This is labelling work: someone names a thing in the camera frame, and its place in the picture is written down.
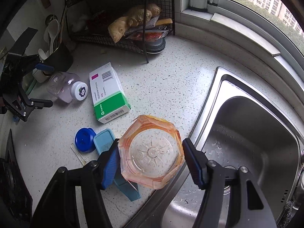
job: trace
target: sink drain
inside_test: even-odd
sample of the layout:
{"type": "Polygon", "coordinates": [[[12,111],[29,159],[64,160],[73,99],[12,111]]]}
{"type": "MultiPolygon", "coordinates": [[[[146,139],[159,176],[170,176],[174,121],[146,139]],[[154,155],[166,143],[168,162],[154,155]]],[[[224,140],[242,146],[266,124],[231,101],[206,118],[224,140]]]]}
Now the sink drain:
{"type": "MultiPolygon", "coordinates": [[[[229,169],[234,169],[234,170],[236,170],[233,166],[230,166],[230,165],[225,166],[224,168],[229,168],[229,169]]],[[[226,186],[226,187],[224,188],[224,195],[227,195],[227,194],[229,194],[229,193],[230,193],[230,186],[226,186]]]]}

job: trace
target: plastic bottle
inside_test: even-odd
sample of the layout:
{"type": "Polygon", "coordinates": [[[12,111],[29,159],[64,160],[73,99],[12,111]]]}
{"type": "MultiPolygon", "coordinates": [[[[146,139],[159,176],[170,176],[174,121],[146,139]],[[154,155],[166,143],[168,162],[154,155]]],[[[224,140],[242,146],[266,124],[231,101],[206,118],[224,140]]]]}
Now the plastic bottle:
{"type": "Polygon", "coordinates": [[[57,72],[49,80],[47,91],[66,103],[73,99],[84,100],[88,94],[88,86],[80,81],[77,74],[57,72]]]}

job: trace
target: countertop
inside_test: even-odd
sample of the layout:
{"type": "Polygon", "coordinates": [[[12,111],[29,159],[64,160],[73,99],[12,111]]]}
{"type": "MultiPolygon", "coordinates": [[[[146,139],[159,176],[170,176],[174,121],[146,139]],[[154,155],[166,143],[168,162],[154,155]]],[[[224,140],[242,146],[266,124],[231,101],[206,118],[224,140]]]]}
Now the countertop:
{"type": "MultiPolygon", "coordinates": [[[[17,161],[33,198],[33,212],[60,166],[82,167],[71,143],[76,132],[91,127],[96,133],[110,128],[121,137],[132,121],[141,114],[164,118],[175,124],[182,139],[189,136],[212,84],[215,70],[222,66],[260,90],[287,116],[303,128],[303,123],[287,101],[269,84],[235,60],[199,43],[168,36],[166,49],[149,55],[146,64],[141,54],[94,44],[79,44],[73,52],[74,63],[69,72],[76,73],[89,85],[89,72],[111,62],[116,70],[132,109],[102,124],[97,121],[92,96],[84,101],[65,104],[51,97],[46,84],[37,84],[30,97],[51,99],[51,108],[34,110],[27,122],[13,126],[17,161]]],[[[97,159],[96,150],[85,157],[97,159]]],[[[130,202],[114,185],[101,191],[113,227],[122,227],[148,200],[153,190],[139,186],[142,198],[130,202]]],[[[86,226],[80,188],[76,189],[81,227],[86,226]]]]}

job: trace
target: orange glass ashtray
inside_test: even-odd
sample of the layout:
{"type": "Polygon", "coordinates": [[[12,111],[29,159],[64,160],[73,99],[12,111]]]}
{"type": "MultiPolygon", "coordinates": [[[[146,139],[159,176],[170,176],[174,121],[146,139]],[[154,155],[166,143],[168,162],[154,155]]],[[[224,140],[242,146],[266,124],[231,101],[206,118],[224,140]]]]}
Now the orange glass ashtray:
{"type": "Polygon", "coordinates": [[[139,116],[118,148],[122,176],[153,189],[163,188],[184,162],[178,130],[154,116],[139,116]]]}

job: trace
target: bottle lid with cartoon logo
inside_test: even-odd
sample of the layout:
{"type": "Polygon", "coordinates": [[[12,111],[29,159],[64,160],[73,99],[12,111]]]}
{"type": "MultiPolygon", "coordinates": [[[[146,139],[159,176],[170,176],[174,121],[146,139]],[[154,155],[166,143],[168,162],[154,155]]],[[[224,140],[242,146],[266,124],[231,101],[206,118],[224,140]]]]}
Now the bottle lid with cartoon logo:
{"type": "Polygon", "coordinates": [[[88,95],[88,86],[86,83],[77,81],[72,85],[71,96],[77,100],[84,100],[88,95]]]}

